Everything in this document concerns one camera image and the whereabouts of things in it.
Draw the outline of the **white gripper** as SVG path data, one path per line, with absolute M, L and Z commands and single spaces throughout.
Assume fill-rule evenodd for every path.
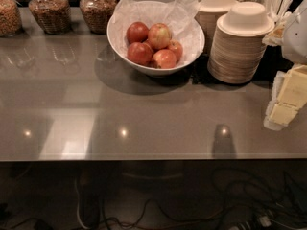
M 264 127 L 279 131 L 288 126 L 307 104 L 307 0 L 288 17 L 282 37 L 282 56 L 295 64 L 278 71 L 272 86 Z

